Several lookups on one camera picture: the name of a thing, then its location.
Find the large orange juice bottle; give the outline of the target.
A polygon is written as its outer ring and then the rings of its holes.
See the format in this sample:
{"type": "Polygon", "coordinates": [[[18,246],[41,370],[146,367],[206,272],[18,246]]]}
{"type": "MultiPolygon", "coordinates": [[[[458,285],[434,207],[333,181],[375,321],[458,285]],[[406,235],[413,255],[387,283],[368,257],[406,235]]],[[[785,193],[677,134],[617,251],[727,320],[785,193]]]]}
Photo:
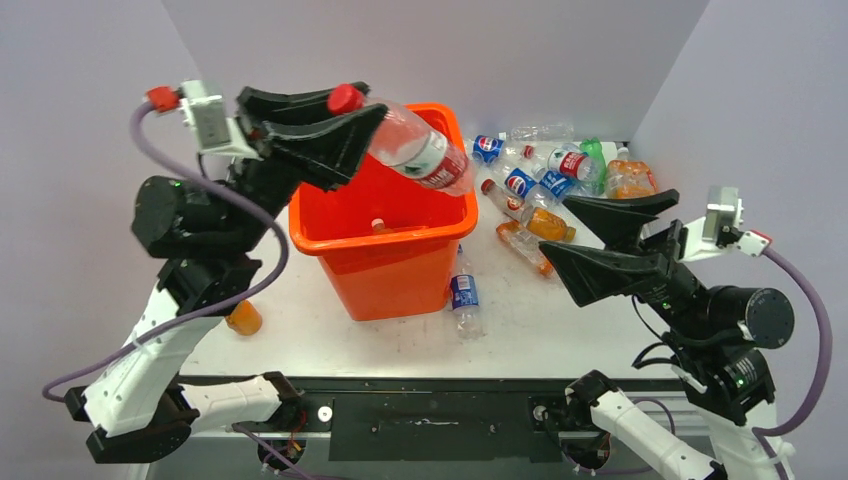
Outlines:
{"type": "Polygon", "coordinates": [[[427,230],[428,227],[425,225],[413,225],[413,226],[390,226],[388,225],[384,219],[376,218],[371,221],[371,234],[372,235],[387,235],[387,234],[395,234],[395,233],[403,233],[408,234],[411,232],[417,232],[421,230],[427,230]]]}

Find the red label water bottle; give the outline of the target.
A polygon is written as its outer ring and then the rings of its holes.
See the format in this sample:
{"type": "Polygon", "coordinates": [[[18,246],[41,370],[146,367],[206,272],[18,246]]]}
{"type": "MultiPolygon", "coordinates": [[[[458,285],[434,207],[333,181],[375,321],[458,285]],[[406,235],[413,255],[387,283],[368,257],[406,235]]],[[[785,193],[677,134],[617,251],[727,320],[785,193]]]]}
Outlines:
{"type": "Polygon", "coordinates": [[[426,189],[456,197],[473,189],[474,165],[464,151],[407,107],[369,97],[351,84],[337,86],[327,100],[334,115],[377,104],[388,111],[370,142],[369,155],[426,189]]]}

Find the small orange juice bottle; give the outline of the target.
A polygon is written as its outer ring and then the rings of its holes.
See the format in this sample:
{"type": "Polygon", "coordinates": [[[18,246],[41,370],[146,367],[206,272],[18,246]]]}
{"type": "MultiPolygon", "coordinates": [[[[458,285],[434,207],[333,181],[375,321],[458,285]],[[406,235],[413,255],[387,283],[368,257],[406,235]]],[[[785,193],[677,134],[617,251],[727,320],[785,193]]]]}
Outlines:
{"type": "Polygon", "coordinates": [[[263,325],[263,318],[255,306],[249,301],[241,301],[232,312],[225,317],[226,325],[241,336],[256,334],[263,325]]]}

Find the red cap tea bottle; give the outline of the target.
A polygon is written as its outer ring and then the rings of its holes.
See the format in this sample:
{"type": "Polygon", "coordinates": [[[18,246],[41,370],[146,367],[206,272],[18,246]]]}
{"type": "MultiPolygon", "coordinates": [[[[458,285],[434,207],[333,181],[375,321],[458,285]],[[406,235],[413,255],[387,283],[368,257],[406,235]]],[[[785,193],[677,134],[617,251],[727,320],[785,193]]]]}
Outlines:
{"type": "Polygon", "coordinates": [[[533,218],[535,206],[526,203],[519,197],[509,194],[492,179],[484,180],[480,185],[480,191],[502,213],[519,224],[527,225],[533,218]]]}

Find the pepsi bottle front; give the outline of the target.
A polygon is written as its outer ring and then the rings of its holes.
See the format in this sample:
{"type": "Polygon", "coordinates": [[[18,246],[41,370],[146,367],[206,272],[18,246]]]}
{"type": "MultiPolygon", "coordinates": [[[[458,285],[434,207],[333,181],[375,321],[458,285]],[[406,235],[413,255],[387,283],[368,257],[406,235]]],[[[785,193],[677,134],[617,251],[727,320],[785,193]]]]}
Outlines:
{"type": "Polygon", "coordinates": [[[552,202],[544,195],[542,187],[519,161],[497,159],[491,166],[492,177],[509,194],[541,208],[550,208],[552,202]]]}

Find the orange drink bottle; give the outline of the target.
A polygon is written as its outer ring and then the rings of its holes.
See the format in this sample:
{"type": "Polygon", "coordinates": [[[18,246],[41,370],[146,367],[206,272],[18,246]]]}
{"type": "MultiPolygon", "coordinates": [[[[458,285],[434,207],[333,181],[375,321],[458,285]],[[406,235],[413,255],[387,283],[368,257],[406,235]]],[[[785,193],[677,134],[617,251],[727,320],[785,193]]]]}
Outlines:
{"type": "Polygon", "coordinates": [[[540,207],[526,210],[519,222],[530,233],[547,241],[569,243],[576,235],[574,227],[569,226],[558,215],[540,207]]]}

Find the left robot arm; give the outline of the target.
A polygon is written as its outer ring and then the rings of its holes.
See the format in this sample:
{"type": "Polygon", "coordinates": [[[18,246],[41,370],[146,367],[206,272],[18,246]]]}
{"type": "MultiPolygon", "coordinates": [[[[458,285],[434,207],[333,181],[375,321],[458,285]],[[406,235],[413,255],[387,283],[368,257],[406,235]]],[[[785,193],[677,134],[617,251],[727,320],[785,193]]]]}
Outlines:
{"type": "Polygon", "coordinates": [[[182,383],[179,373],[211,330],[282,274],[289,248],[277,216],[297,189],[334,191],[358,172],[388,107],[334,113],[331,96],[246,87],[229,115],[220,95],[189,80],[149,90],[132,114],[132,140],[168,175],[142,183],[131,229],[163,265],[125,344],[95,364],[95,381],[63,396],[72,418],[92,427],[86,445],[95,462],[153,463],[203,431],[241,423],[282,431],[304,418],[301,393],[279,372],[205,385],[182,383]],[[226,178],[210,179],[150,143],[143,120],[175,111],[200,154],[232,158],[226,178]],[[250,252],[267,232],[280,256],[258,279],[250,252]]]}

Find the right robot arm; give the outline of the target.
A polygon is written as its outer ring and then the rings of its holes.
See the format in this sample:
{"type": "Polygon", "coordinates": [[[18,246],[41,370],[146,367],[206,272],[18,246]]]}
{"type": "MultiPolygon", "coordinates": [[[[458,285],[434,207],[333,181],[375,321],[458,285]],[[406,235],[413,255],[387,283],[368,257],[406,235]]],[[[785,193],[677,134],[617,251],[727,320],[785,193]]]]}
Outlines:
{"type": "Polygon", "coordinates": [[[775,400],[764,351],[789,340],[793,308],[773,288],[707,287],[689,267],[734,251],[757,257],[770,241],[743,229],[734,187],[712,188],[704,216],[644,237],[643,228],[678,199],[672,189],[623,200],[568,196],[565,207],[601,247],[544,241],[540,249],[577,305],[629,296],[665,322],[659,344],[671,355],[664,364],[703,419],[712,454],[664,429],[599,371],[566,387],[563,421],[610,434],[665,479],[789,479],[792,446],[766,438],[756,421],[775,400]]]}

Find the orange label bottle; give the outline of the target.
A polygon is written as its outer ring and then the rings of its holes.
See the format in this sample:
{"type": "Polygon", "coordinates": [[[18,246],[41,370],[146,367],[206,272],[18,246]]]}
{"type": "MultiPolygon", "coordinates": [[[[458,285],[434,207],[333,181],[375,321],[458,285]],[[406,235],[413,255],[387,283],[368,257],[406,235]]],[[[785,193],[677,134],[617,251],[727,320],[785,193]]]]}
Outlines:
{"type": "Polygon", "coordinates": [[[498,225],[496,235],[502,244],[531,265],[541,276],[550,277],[553,266],[539,250],[539,240],[517,221],[498,225]]]}

